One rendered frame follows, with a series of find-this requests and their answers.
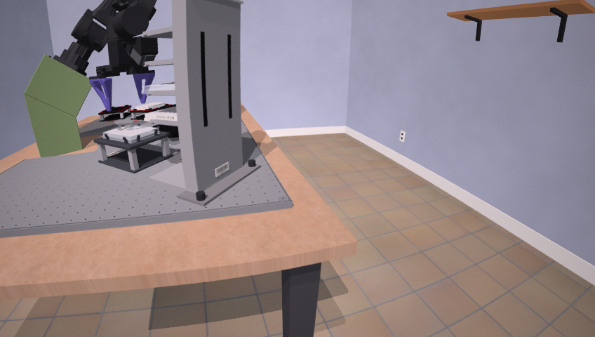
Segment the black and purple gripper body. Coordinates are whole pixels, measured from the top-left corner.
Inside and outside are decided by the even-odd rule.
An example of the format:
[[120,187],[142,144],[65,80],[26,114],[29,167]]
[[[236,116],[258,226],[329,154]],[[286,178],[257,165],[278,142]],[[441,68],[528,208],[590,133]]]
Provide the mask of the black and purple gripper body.
[[[114,41],[114,40],[123,40],[123,38],[108,39],[108,41]],[[107,46],[108,46],[108,41],[107,41]],[[142,65],[139,65],[137,63],[126,63],[126,64],[115,64],[115,65],[111,65],[109,63],[109,65],[103,65],[103,66],[96,67],[97,76],[89,77],[89,79],[102,79],[102,78],[106,78],[106,77],[120,76],[120,72],[126,72],[126,75],[129,75],[129,74],[152,73],[152,72],[155,72],[155,70],[149,70],[148,67],[143,67]]]

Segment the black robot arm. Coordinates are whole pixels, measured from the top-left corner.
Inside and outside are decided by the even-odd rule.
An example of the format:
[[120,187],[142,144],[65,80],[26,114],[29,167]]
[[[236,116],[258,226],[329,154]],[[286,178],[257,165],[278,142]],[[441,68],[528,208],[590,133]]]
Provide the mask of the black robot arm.
[[92,52],[99,53],[108,39],[123,38],[108,41],[111,65],[137,63],[144,66],[145,62],[154,61],[158,39],[135,36],[147,30],[156,13],[155,4],[156,0],[104,0],[94,11],[87,9],[71,33],[77,42],[73,41],[68,50],[64,49],[60,57],[55,55],[53,59],[86,76]]

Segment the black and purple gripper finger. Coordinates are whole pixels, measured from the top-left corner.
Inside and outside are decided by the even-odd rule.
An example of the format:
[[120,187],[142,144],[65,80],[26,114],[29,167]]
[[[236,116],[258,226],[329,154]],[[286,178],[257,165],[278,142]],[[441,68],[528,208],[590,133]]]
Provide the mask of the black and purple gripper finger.
[[144,74],[134,74],[133,78],[135,81],[135,86],[138,92],[138,96],[140,99],[141,104],[145,104],[145,101],[147,99],[147,95],[146,94],[141,94],[141,90],[142,90],[142,80],[145,79],[145,86],[151,85],[153,82],[153,79],[155,77],[155,72],[152,73],[144,73]]
[[[94,88],[96,93],[100,96],[106,110],[112,111],[112,78],[102,79],[89,79],[91,86]],[[104,88],[105,94],[102,90]],[[106,97],[105,97],[106,95]]]

